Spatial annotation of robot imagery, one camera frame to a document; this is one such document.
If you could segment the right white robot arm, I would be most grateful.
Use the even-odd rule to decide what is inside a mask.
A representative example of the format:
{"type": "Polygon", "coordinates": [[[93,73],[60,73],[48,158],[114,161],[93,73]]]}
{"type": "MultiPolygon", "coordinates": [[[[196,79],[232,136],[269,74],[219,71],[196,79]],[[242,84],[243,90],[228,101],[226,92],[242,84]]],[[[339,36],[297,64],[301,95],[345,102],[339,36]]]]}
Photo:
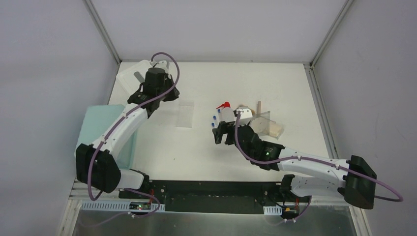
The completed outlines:
{"type": "Polygon", "coordinates": [[[360,156],[350,159],[306,157],[280,144],[263,141],[248,126],[220,122],[212,129],[216,144],[226,136],[226,145],[235,145],[252,165],[264,170],[286,171],[279,195],[290,202],[296,197],[329,196],[362,209],[373,209],[377,174],[360,156]]]}

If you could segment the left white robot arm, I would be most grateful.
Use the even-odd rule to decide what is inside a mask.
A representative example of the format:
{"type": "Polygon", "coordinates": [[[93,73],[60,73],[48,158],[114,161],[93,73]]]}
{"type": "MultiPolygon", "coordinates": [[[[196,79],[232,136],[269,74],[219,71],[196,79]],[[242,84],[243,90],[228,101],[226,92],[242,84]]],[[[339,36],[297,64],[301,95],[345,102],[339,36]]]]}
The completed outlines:
{"type": "Polygon", "coordinates": [[[176,82],[164,67],[149,67],[144,82],[135,91],[109,127],[90,142],[81,141],[75,150],[76,179],[85,183],[88,192],[95,188],[111,193],[131,189],[138,199],[149,195],[145,174],[122,165],[122,150],[138,128],[160,107],[161,102],[179,98],[176,82]]]}

